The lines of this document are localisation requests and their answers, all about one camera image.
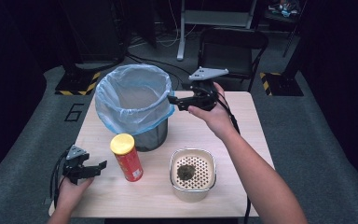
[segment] yellow lid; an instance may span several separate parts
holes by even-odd
[[[116,135],[110,142],[110,149],[117,155],[125,155],[129,153],[134,146],[135,140],[127,133]]]

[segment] red can with yellow lid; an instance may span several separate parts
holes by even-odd
[[[130,134],[121,133],[116,135],[110,142],[110,149],[115,154],[118,164],[128,181],[134,182],[142,177],[144,170],[135,148],[135,140]]]

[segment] trash can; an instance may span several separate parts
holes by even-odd
[[[169,75],[154,65],[129,64],[106,75],[96,88],[98,117],[113,133],[128,133],[138,151],[161,146],[168,132],[174,107]]]

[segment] light wood tabletop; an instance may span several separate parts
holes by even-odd
[[[192,91],[176,91],[179,98],[191,96]],[[241,135],[272,167],[269,148],[249,92],[227,91],[226,99],[240,126]],[[89,153],[84,165],[107,166],[87,189],[73,217],[243,217],[246,211],[246,192],[223,143],[210,131],[205,122],[177,107],[168,118],[168,135],[164,144],[148,152],[138,152],[144,175],[136,182],[125,179],[109,148],[115,136],[98,118],[95,101],[76,140],[76,146]],[[170,181],[172,154],[181,148],[200,148],[209,151],[216,163],[216,183],[205,199],[185,203],[173,193]],[[258,216],[252,207],[251,217]]]

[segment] yellow and black striped tape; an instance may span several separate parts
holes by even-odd
[[[60,95],[89,95],[92,90],[95,88],[98,78],[100,77],[101,73],[96,73],[94,74],[94,76],[92,77],[92,80],[89,84],[89,87],[86,90],[83,91],[56,91],[56,94],[60,94]]]
[[[260,73],[261,81],[263,82],[264,90],[266,91],[267,95],[272,95],[271,88],[269,86],[269,83],[267,82],[267,74],[274,75],[274,76],[280,76],[281,73]]]

